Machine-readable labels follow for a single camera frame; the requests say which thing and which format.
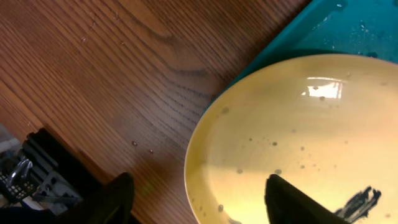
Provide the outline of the teal plastic tray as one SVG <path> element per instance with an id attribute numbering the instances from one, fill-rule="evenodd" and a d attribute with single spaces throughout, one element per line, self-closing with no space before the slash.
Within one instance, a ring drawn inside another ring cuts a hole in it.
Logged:
<path id="1" fill-rule="evenodd" d="M 276 62 L 355 54 L 397 62 L 397 1 L 313 0 L 234 79 Z"/>

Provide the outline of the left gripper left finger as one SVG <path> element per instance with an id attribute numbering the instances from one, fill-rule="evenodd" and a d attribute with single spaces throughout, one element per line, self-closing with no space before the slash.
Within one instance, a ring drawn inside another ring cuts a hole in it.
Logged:
<path id="1" fill-rule="evenodd" d="M 134 201 L 134 181 L 124 172 L 110 183 L 58 216 L 63 224 L 128 224 Z"/>

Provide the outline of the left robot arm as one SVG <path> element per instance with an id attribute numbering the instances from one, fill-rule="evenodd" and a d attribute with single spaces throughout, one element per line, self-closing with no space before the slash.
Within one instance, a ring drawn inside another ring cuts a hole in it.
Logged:
<path id="1" fill-rule="evenodd" d="M 45 129 L 24 142 L 1 128 L 1 223 L 137 223 L 127 173 L 101 185 Z"/>

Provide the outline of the yellow plate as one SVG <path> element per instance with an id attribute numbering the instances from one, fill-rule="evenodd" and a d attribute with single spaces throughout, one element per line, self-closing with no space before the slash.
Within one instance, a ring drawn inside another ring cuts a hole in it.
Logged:
<path id="1" fill-rule="evenodd" d="M 331 212 L 362 193 L 360 223 L 396 223 L 397 65 L 325 54 L 248 75 L 201 117 L 184 173 L 199 223 L 267 223 L 272 174 Z"/>

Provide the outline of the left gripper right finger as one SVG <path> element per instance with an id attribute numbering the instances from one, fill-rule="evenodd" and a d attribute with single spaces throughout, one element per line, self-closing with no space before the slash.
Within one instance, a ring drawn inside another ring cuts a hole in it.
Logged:
<path id="1" fill-rule="evenodd" d="M 347 224 L 276 174 L 266 180 L 264 202 L 270 224 Z"/>

